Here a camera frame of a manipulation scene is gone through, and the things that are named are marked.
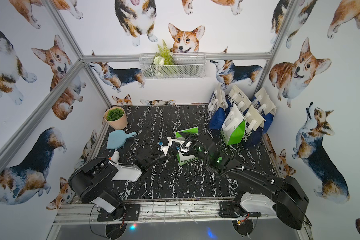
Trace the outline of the green white takeout bag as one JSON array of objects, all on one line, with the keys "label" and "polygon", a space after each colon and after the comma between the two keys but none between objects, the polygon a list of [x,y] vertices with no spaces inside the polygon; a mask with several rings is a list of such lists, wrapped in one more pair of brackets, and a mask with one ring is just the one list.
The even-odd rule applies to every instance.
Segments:
[{"label": "green white takeout bag", "polygon": [[175,132],[175,138],[167,137],[163,139],[159,145],[166,157],[172,156],[178,160],[180,166],[183,166],[189,162],[197,160],[198,158],[191,154],[192,141],[184,144],[188,137],[194,137],[199,135],[198,127],[193,127],[185,130]]}]

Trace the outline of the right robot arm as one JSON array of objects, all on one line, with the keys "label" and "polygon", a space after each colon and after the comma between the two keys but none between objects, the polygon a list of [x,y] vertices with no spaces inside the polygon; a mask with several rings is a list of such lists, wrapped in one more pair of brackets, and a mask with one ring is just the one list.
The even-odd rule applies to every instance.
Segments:
[{"label": "right robot arm", "polygon": [[203,161],[203,167],[215,177],[236,180],[260,192],[270,199],[272,209],[277,217],[287,226],[300,230],[304,223],[312,226],[306,216],[309,198],[298,181],[287,176],[275,177],[251,169],[234,157],[224,154],[208,135],[187,134],[180,132],[185,138],[180,152],[194,155]]}]

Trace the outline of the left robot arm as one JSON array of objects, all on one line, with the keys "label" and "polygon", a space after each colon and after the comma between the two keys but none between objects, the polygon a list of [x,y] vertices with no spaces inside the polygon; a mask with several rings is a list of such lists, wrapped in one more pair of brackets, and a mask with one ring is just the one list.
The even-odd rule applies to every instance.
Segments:
[{"label": "left robot arm", "polygon": [[69,178],[71,189],[83,204],[92,203],[104,210],[113,220],[126,216],[125,203],[110,189],[111,182],[141,182],[150,168],[168,159],[169,147],[146,143],[135,152],[135,160],[120,162],[120,153],[115,150],[111,157],[97,157],[76,169]]}]

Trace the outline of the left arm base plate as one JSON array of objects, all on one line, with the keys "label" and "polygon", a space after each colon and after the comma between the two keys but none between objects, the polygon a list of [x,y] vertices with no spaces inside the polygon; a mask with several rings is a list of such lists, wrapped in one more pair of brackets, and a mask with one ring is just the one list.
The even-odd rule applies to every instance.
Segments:
[{"label": "left arm base plate", "polygon": [[97,221],[137,221],[140,215],[140,208],[140,204],[126,204],[124,206],[118,207],[112,213],[108,213],[103,208],[100,208]]}]

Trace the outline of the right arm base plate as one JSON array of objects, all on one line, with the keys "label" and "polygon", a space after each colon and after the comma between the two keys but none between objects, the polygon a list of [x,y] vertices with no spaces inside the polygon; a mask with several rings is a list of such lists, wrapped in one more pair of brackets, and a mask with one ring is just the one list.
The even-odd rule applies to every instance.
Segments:
[{"label": "right arm base plate", "polygon": [[221,218],[261,217],[259,212],[247,212],[234,202],[219,202],[219,216]]}]

